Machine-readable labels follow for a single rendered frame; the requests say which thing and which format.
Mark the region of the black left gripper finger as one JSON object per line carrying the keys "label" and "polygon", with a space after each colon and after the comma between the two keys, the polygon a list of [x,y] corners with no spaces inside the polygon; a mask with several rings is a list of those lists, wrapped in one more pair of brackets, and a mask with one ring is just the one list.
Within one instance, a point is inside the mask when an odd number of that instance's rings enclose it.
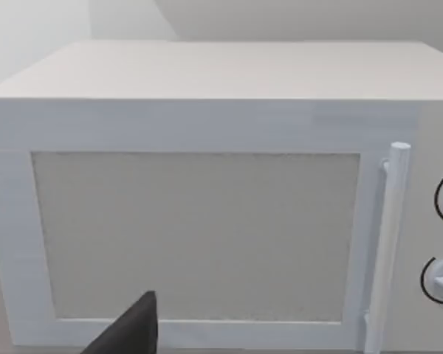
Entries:
{"label": "black left gripper finger", "polygon": [[147,291],[80,354],[157,354],[157,348],[157,295]]}

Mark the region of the pale microwave door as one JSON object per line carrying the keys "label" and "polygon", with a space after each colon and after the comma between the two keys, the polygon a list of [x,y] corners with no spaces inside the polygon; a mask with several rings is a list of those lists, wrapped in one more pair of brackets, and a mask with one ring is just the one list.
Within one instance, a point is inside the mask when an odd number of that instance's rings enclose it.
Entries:
{"label": "pale microwave door", "polygon": [[0,98],[0,282],[19,347],[159,292],[174,349],[357,350],[380,162],[420,104]]}

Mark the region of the pale microwave oven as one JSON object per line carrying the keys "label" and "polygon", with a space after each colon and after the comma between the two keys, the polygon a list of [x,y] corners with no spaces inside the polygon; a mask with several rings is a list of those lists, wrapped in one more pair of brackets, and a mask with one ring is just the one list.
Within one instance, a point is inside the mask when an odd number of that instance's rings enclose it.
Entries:
{"label": "pale microwave oven", "polygon": [[[420,104],[415,135],[405,142],[411,154],[381,353],[443,353],[443,305],[427,299],[419,284],[425,263],[443,257],[443,221],[433,205],[443,178],[442,52],[418,43],[87,41],[0,83],[0,98]],[[389,152],[380,162],[381,209],[368,249],[362,343],[341,351],[364,350]]]}

